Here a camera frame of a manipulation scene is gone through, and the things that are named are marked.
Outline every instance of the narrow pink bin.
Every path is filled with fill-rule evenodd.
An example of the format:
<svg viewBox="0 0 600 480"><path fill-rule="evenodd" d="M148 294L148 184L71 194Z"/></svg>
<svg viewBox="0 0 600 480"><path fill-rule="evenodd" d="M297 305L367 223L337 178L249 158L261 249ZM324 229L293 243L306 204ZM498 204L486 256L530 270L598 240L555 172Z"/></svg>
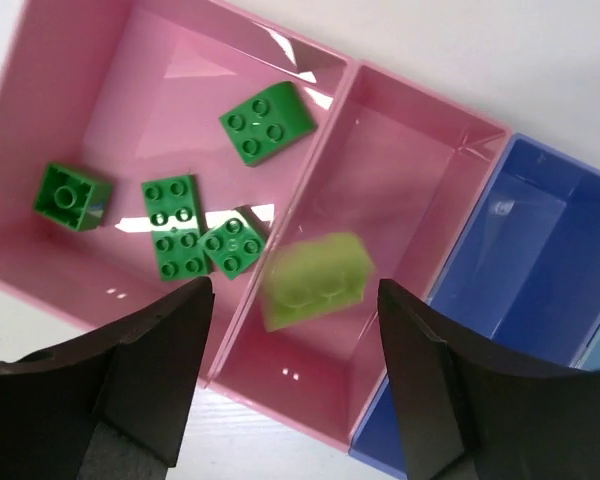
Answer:
<svg viewBox="0 0 600 480"><path fill-rule="evenodd" d="M266 333L254 289L211 386L347 450L385 375L378 279L426 297L510 131L369 64L336 109L275 243L359 235L377 268L364 303Z"/></svg>
<svg viewBox="0 0 600 480"><path fill-rule="evenodd" d="M275 224L297 190L347 58L207 0L30 0L0 86L0 287L85 329L153 302L160 281L140 183L195 174L207 223L250 205ZM218 117L292 80L320 130L257 168ZM49 161L108 176L103 226L73 233L32 205ZM212 274L216 306L201 378L253 273Z"/></svg>

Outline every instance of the white table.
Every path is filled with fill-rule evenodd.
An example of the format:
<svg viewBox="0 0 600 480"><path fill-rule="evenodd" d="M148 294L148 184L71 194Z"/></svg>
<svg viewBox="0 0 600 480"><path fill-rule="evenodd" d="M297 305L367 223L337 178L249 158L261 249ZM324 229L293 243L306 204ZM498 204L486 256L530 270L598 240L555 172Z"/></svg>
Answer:
<svg viewBox="0 0 600 480"><path fill-rule="evenodd" d="M233 0L600 167L600 0ZM0 0L0 68L23 0ZM0 359L78 335L0 292ZM171 480L387 478L198 391Z"/></svg>

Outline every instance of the rectangular green brick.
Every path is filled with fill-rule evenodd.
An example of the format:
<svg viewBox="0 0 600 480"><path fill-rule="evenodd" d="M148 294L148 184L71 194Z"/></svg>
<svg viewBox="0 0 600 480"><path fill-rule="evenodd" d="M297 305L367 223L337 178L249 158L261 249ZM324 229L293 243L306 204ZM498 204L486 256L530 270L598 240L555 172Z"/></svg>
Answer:
<svg viewBox="0 0 600 480"><path fill-rule="evenodd" d="M352 233L287 247L264 273L265 328L278 330L362 302L373 271L362 241Z"/></svg>
<svg viewBox="0 0 600 480"><path fill-rule="evenodd" d="M207 228L195 180L183 175L145 182L142 192L160 278L168 282L210 273L200 243Z"/></svg>
<svg viewBox="0 0 600 480"><path fill-rule="evenodd" d="M47 166L33 209L70 230L96 228L111 197L113 185L75 167Z"/></svg>
<svg viewBox="0 0 600 480"><path fill-rule="evenodd" d="M206 254L233 280L260 258L267 238L251 212L237 208L229 220L209 230L201 242Z"/></svg>
<svg viewBox="0 0 600 480"><path fill-rule="evenodd" d="M313 132L317 125L292 82L273 85L220 117L248 166Z"/></svg>

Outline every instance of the building block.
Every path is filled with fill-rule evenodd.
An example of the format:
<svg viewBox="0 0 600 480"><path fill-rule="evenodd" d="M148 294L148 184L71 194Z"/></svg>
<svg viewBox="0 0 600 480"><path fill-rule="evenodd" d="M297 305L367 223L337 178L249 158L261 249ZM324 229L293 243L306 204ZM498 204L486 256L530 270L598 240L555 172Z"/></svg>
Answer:
<svg viewBox="0 0 600 480"><path fill-rule="evenodd" d="M263 90L224 114L220 122L247 166L257 165L316 129L292 82Z"/></svg>
<svg viewBox="0 0 600 480"><path fill-rule="evenodd" d="M59 163L47 166L33 209L70 230L96 228L113 185L90 173Z"/></svg>
<svg viewBox="0 0 600 480"><path fill-rule="evenodd" d="M189 175L142 184L153 246L165 281L207 275L211 264L200 243L206 231L195 180Z"/></svg>
<svg viewBox="0 0 600 480"><path fill-rule="evenodd" d="M362 241L334 233L276 255L263 281L267 331L362 302L374 266Z"/></svg>
<svg viewBox="0 0 600 480"><path fill-rule="evenodd" d="M215 264L230 279L246 271L264 250L267 237L257 220L244 207L221 226L202 237L202 247Z"/></svg>

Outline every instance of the yellow-green block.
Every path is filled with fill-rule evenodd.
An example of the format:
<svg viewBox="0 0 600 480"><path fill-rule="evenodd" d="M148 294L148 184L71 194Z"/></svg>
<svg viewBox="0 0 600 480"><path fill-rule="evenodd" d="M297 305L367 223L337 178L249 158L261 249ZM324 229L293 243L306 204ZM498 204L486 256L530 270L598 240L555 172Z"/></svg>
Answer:
<svg viewBox="0 0 600 480"><path fill-rule="evenodd" d="M364 244L352 233L290 245L271 259L264 274L267 331L362 302L373 270Z"/></svg>

